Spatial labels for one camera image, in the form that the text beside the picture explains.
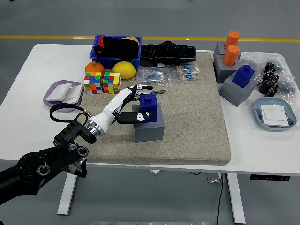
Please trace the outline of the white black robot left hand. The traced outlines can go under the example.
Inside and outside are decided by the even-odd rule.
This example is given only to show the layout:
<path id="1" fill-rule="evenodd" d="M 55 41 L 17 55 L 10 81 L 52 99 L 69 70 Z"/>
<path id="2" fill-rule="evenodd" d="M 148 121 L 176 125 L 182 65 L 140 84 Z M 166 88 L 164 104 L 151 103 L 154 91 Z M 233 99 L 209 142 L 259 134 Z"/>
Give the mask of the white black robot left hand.
<path id="1" fill-rule="evenodd" d="M 140 98 L 140 95 L 146 95 L 140 90 L 153 89 L 152 86 L 138 84 L 122 89 L 102 110 L 98 115 L 92 116 L 88 119 L 85 127 L 95 136 L 104 135 L 108 127 L 117 121 L 119 124 L 136 124 L 142 123 L 149 117 L 154 115 L 154 111 L 149 112 L 121 112 L 123 107 Z"/>

